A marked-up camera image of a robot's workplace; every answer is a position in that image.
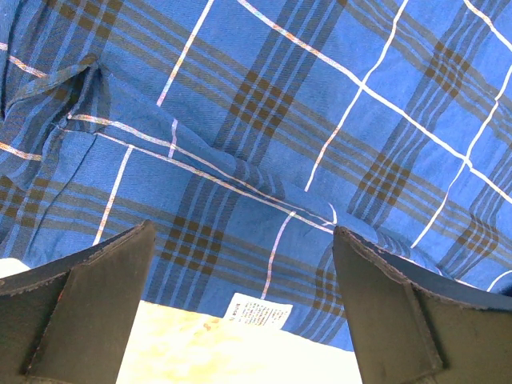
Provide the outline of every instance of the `blue plaid cloth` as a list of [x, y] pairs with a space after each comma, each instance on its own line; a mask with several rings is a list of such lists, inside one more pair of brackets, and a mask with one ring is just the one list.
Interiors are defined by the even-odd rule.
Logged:
[[510, 0], [0, 2], [0, 257], [142, 221], [143, 298], [350, 350], [333, 228], [512, 285]]

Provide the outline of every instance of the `white tag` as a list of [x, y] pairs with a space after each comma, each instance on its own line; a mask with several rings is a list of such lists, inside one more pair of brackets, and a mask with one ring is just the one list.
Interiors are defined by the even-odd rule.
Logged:
[[277, 304], [245, 294], [234, 294], [224, 318], [232, 322], [266, 326], [280, 330], [290, 316], [291, 304]]

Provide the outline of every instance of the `wooden floor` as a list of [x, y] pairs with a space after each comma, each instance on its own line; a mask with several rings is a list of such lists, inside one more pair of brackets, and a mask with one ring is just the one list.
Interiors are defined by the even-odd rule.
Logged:
[[118, 376], [139, 383], [360, 384], [355, 356], [281, 330], [141, 302]]

